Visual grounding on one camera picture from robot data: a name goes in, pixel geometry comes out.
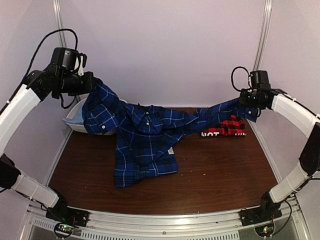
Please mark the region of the blue plaid long sleeve shirt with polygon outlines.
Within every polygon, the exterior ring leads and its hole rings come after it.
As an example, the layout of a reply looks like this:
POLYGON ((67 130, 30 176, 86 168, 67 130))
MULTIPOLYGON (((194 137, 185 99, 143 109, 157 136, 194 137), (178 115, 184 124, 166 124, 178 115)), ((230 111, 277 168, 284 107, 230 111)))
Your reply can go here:
POLYGON ((143 178, 178 171, 169 150, 183 137, 205 131, 230 116, 256 121, 258 109, 235 98, 193 113, 126 103, 100 79, 82 106, 83 125, 88 134, 116 131, 114 184, 117 188, 137 184, 143 178))

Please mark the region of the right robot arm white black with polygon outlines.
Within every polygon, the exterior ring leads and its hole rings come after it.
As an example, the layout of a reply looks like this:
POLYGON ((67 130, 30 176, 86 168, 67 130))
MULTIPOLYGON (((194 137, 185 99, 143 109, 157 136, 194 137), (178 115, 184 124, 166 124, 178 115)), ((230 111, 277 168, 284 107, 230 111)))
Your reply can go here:
POLYGON ((285 133, 291 130, 290 127, 285 127, 284 130, 272 129, 275 133, 284 134, 282 137, 277 137, 275 143, 284 147, 286 154, 292 157, 293 154, 297 154, 298 150, 302 152, 293 170, 262 195, 256 216, 259 220, 266 221, 276 212, 276 208, 282 202, 301 190, 320 170, 320 117, 281 89, 242 89, 239 102, 258 110, 266 108, 272 110, 287 119, 305 137, 305 146, 302 147, 302 141, 297 139, 296 134, 285 133))

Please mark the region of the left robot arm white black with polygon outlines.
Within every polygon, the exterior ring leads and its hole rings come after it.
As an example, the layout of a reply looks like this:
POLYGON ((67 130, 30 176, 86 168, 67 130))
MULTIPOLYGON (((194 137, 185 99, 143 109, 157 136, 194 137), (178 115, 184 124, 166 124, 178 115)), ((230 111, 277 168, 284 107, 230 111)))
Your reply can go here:
POLYGON ((95 87, 92 72, 82 75, 73 73, 52 73, 34 70, 22 82, 13 99, 0 114, 0 186, 4 190, 14 190, 30 200, 34 200, 52 209, 52 213, 61 222, 72 218, 72 211, 64 204, 66 201, 48 186, 39 183, 15 166, 6 156, 5 149, 28 114, 49 94, 58 97, 90 93, 95 87))

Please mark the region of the white plastic bin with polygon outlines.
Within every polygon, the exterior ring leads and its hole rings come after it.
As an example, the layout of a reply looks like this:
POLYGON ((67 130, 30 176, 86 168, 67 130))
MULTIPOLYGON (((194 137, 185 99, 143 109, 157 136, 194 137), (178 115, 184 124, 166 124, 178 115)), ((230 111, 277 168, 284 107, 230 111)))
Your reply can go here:
POLYGON ((78 102, 62 120, 75 132, 90 134, 84 126, 83 106, 88 98, 78 102))

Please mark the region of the light blue folded shirt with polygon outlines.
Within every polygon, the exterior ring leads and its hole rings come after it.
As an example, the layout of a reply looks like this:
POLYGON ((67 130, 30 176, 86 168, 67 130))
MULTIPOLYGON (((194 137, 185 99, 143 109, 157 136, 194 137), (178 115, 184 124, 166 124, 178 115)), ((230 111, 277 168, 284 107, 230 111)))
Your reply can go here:
POLYGON ((82 115, 82 110, 79 109, 76 114, 73 117, 65 117, 62 119, 64 123, 66 123, 68 126, 84 126, 84 119, 82 115))

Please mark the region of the red black plaid folded shirt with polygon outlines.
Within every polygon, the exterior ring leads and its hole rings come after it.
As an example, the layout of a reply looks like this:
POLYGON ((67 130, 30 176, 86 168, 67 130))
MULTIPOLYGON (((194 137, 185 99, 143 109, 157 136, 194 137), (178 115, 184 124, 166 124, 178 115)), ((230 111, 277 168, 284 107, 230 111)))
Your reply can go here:
POLYGON ((247 130, 242 118, 231 115, 229 119, 201 132, 202 137, 245 137, 247 130))

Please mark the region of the right circuit board with leds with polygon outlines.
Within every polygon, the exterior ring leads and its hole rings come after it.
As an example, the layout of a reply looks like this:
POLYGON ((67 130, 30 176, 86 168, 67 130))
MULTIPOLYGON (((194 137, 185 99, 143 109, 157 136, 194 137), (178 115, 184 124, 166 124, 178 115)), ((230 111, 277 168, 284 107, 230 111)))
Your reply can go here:
POLYGON ((255 233, 261 238, 268 238, 273 235, 275 231, 274 224, 264 224, 254 227, 255 233))

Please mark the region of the circuit board with leds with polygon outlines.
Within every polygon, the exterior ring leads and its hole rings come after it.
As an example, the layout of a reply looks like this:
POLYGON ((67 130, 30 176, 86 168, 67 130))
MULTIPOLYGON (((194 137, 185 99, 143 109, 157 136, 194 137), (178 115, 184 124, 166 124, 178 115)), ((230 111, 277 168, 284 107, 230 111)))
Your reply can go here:
POLYGON ((65 239, 70 237, 73 234, 74 230, 75 228, 73 226, 69 226, 62 222, 58 222, 53 227, 53 233, 60 239, 65 239))
POLYGON ((268 238, 273 235, 275 231, 274 224, 264 224, 254 227, 255 233, 261 238, 268 238))

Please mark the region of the left circuit board with leds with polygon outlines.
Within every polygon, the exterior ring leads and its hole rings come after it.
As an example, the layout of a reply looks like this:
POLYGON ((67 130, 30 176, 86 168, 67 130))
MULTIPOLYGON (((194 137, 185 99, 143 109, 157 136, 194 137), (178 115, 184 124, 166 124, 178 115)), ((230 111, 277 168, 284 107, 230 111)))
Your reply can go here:
POLYGON ((58 222, 53 227, 53 233, 60 239, 65 239, 70 237, 73 234, 74 230, 75 228, 73 226, 69 226, 62 222, 58 222))

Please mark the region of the left aluminium frame post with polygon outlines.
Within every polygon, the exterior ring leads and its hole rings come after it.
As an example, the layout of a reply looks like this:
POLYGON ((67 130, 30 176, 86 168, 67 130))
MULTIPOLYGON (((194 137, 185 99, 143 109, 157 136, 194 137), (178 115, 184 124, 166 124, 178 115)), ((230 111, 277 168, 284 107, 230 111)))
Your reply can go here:
MULTIPOLYGON (((75 37, 75 46, 77 47, 78 45, 77 34, 72 29, 64 28, 60 1, 53 0, 52 4, 53 4, 53 13, 56 21, 56 26, 57 26, 58 39, 61 45, 61 47, 59 48, 67 48, 67 41, 66 41, 66 36, 64 32, 70 32, 73 34, 73 36, 75 37)), ((70 96, 75 95, 73 91, 75 91, 75 81, 77 79, 77 75, 63 74, 61 76, 58 76, 58 78, 60 79, 59 92, 68 93, 70 96)))

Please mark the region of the aluminium frame post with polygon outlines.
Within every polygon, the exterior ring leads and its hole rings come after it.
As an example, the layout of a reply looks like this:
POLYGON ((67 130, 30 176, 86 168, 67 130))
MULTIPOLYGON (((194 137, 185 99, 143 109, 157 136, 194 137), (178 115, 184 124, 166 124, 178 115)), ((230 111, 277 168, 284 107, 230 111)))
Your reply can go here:
POLYGON ((264 1, 264 10, 262 15, 262 22, 260 28, 260 35, 255 55, 255 60, 253 64, 253 70, 259 70, 262 64, 263 54, 269 34, 271 18, 272 18, 272 0, 265 0, 264 1))
MULTIPOLYGON (((60 1, 53 0, 52 4, 53 4, 53 13, 56 21, 56 26, 57 26, 58 39, 61 45, 61 47, 59 48, 67 48, 67 41, 66 41, 66 36, 64 32, 70 32, 73 34, 73 36, 75 37, 75 46, 77 47, 78 45, 77 34, 72 29, 64 28, 60 1)), ((77 79, 77 75, 63 74, 61 76, 58 76, 58 78, 60 79, 59 92, 68 93, 70 96, 75 95, 73 91, 75 91, 75 81, 77 79)))

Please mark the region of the right aluminium frame post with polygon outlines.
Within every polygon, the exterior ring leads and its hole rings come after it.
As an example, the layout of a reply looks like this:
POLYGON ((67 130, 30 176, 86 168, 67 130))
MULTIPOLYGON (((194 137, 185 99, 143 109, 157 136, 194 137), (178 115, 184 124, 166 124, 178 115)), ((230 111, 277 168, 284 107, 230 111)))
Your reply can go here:
POLYGON ((255 55, 255 60, 253 64, 253 70, 259 70, 262 64, 263 54, 269 34, 271 18, 272 18, 272 0, 265 0, 264 1, 264 10, 262 15, 262 22, 260 28, 260 35, 255 55))

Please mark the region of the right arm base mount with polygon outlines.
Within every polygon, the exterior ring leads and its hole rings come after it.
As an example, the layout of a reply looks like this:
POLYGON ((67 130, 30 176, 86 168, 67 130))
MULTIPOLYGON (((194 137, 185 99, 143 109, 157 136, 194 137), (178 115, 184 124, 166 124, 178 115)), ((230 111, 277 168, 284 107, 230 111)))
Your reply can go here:
POLYGON ((254 208, 244 207, 238 214, 243 227, 269 222, 282 216, 282 212, 279 209, 269 211, 263 209, 261 206, 254 208))

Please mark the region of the aluminium front rail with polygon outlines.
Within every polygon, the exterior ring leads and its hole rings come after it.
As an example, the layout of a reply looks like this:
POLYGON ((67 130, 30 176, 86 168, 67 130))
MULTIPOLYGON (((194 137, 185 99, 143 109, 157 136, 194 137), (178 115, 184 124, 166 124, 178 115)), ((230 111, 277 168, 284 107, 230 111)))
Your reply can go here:
POLYGON ((89 210, 86 226, 77 227, 68 240, 263 240, 271 227, 271 240, 309 240, 300 205, 291 197, 273 220, 243 225, 253 209, 174 215, 120 214, 89 210))

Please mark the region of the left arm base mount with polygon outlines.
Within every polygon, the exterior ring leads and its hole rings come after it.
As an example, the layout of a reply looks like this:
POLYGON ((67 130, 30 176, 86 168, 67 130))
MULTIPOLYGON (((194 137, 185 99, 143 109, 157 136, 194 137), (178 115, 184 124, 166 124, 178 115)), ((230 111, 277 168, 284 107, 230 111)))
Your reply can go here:
POLYGON ((67 207, 62 212, 55 208, 48 208, 45 217, 73 227, 86 227, 89 215, 88 211, 67 207))

